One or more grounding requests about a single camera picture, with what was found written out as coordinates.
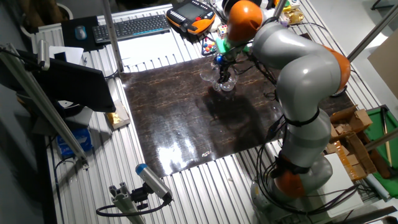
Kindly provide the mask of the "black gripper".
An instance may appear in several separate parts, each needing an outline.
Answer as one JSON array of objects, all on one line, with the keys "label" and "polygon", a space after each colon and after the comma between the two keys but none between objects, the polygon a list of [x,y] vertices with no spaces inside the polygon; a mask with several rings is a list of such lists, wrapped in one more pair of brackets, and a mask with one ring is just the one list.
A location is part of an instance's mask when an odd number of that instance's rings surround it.
[{"label": "black gripper", "polygon": [[220,77],[217,79],[217,83],[229,82],[232,76],[231,65],[233,60],[228,60],[224,54],[217,54],[214,58],[214,63],[219,70]]}]

